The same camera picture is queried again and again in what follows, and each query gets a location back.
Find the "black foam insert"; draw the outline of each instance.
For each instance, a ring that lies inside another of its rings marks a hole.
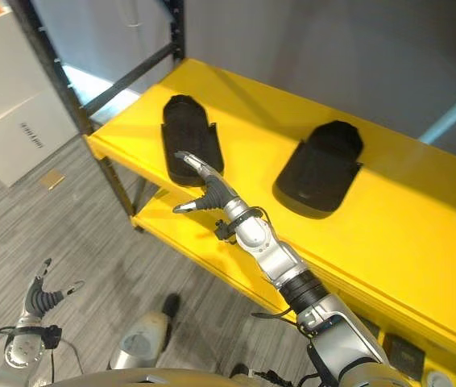
[[[204,185],[205,182],[175,152],[188,151],[222,173],[224,162],[216,124],[210,124],[206,111],[188,95],[174,95],[164,107],[162,125],[165,160],[172,181],[180,185]]]
[[[342,203],[361,164],[357,128],[333,121],[301,141],[273,185],[276,198],[290,210],[324,218]]]

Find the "yellow shelf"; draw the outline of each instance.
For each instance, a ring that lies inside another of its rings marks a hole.
[[[184,200],[201,190],[169,179],[160,136],[162,109],[175,94],[192,95],[206,108],[210,122],[218,123],[225,178],[250,205],[266,208],[280,238],[323,280],[456,354],[455,156],[328,106],[186,60],[87,138],[96,157],[108,156]],[[364,167],[334,214],[322,220],[301,217],[275,200],[272,184],[298,140],[334,119],[359,129]],[[167,237],[169,243],[174,233]],[[228,277],[240,281],[243,272]],[[275,310],[283,305],[276,298],[268,303]]]
[[[172,208],[184,197],[175,193],[167,193],[162,189],[135,216],[135,225],[156,235],[165,243],[190,257],[203,268],[222,278],[253,301],[273,312],[287,309],[277,290],[262,276],[255,260],[239,246],[219,241],[212,232],[216,220],[222,217],[220,211],[197,212],[191,214],[173,214]],[[391,331],[388,325],[382,325]],[[438,347],[426,347],[416,338],[411,339],[426,351],[425,370],[443,371],[456,386],[456,359],[448,356],[446,351]]]

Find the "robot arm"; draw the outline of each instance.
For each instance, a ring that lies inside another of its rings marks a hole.
[[[83,281],[67,289],[45,292],[42,289],[51,259],[42,267],[27,288],[23,310],[15,329],[9,334],[0,367],[0,387],[27,387],[35,374],[46,349],[58,345],[61,329],[57,326],[42,327],[44,315],[64,298],[78,291]]]
[[[276,237],[268,220],[260,218],[258,207],[249,207],[215,169],[192,153],[177,152],[176,157],[203,177],[207,190],[202,198],[177,206],[173,212],[213,208],[225,211],[231,223],[220,221],[218,231],[224,230],[224,236],[235,233],[241,248],[255,258],[296,312],[297,326],[310,340],[310,359],[325,384],[407,386],[389,366],[371,332],[336,294],[325,289],[300,256]]]

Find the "black metal post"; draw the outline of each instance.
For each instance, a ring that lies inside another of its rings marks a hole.
[[[176,43],[177,48],[172,57],[174,60],[185,58],[185,6],[184,0],[164,0],[174,18],[171,23],[171,41]]]
[[[40,21],[39,15],[31,3],[31,0],[8,0],[15,17],[20,23],[24,34],[28,38],[35,54],[48,75],[56,92],[64,103],[67,112],[82,135],[93,134],[93,123],[90,115],[101,109],[115,95],[123,91],[127,86],[152,69],[162,59],[172,53],[175,63],[185,58],[185,37],[184,37],[184,0],[161,0],[172,16],[171,22],[171,43],[161,48],[158,52],[147,58],[143,63],[132,69],[124,77],[116,81],[108,90],[99,94],[96,98],[82,106],[71,83],[68,81],[61,60],[58,57],[51,40],[48,37],[46,28]],[[120,201],[122,208],[128,216],[135,214],[135,205],[132,203],[114,170],[108,157],[97,160],[106,180],[110,183],[115,196]],[[142,182],[135,195],[135,201],[139,202],[143,190]]]
[[[31,1],[9,0],[8,3],[79,131],[83,135],[93,134],[92,122],[81,105],[72,85],[68,81],[68,78],[61,67],[61,60],[56,54],[56,51],[48,38],[46,28],[40,21],[38,13],[31,4]],[[105,157],[102,160],[97,160],[97,163],[110,183],[122,208],[126,211],[126,214],[128,216],[135,214],[133,204],[122,187],[110,160]]]
[[[148,57],[144,62],[139,64],[137,67],[132,69],[128,74],[126,74],[124,77],[116,81],[112,86],[110,86],[108,89],[103,91],[101,94],[99,94],[97,97],[92,99],[89,103],[85,105],[85,110],[86,114],[88,116],[91,116],[94,114],[96,111],[101,109],[106,103],[108,103],[109,100],[111,100],[113,97],[115,97],[117,94],[119,94],[121,91],[123,91],[126,87],[131,85],[133,82],[135,82],[137,79],[139,79],[142,75],[147,73],[149,70],[151,70],[153,67],[155,67],[158,63],[162,61],[167,55],[175,52],[176,50],[176,44],[173,42],[167,44],[157,52],[155,52],[153,55]]]

